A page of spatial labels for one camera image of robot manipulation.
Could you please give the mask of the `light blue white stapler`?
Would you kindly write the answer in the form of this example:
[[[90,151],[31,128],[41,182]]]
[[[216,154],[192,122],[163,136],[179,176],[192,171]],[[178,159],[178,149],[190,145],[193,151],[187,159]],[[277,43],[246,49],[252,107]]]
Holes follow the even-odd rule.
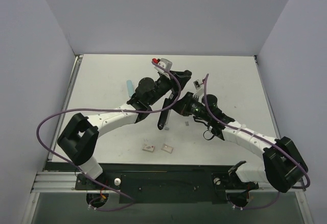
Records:
[[[127,92],[128,92],[128,96],[129,98],[131,98],[134,94],[134,86],[131,80],[127,80],[126,81],[126,85],[127,85]]]

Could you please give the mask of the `black stapler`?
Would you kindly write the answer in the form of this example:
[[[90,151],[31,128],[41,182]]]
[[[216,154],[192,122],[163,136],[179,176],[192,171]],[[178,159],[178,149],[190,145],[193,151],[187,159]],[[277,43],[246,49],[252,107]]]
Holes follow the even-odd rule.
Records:
[[[165,109],[166,107],[171,105],[174,102],[175,98],[177,97],[177,94],[178,94],[177,92],[172,92],[168,98],[165,98],[162,109]],[[165,109],[164,111],[161,111],[157,123],[157,128],[159,130],[163,130],[167,125],[169,114],[170,114],[170,109]]]

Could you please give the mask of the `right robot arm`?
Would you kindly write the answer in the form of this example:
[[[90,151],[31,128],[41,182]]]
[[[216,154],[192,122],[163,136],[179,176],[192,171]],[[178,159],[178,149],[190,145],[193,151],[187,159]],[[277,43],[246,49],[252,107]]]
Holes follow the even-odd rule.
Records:
[[[173,110],[203,121],[214,136],[241,146],[262,160],[259,164],[241,161],[233,166],[228,181],[234,188],[250,182],[269,183],[277,191],[286,193],[307,176],[308,167],[290,138],[264,136],[245,127],[218,108],[214,95],[208,94],[198,101],[188,92]]]

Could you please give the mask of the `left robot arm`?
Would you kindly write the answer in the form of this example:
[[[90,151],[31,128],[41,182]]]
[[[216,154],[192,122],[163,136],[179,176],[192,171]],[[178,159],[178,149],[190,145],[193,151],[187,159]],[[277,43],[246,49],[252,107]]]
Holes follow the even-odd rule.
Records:
[[[93,156],[98,138],[122,126],[144,120],[148,114],[138,114],[135,111],[151,111],[151,106],[169,91],[172,94],[165,99],[163,107],[172,104],[179,89],[183,89],[191,79],[192,72],[171,71],[171,74],[173,77],[168,78],[161,73],[157,81],[149,77],[141,79],[131,99],[118,107],[116,112],[90,116],[77,113],[71,117],[57,139],[57,144],[73,164],[88,175],[87,183],[93,189],[100,189],[105,183],[103,168]]]

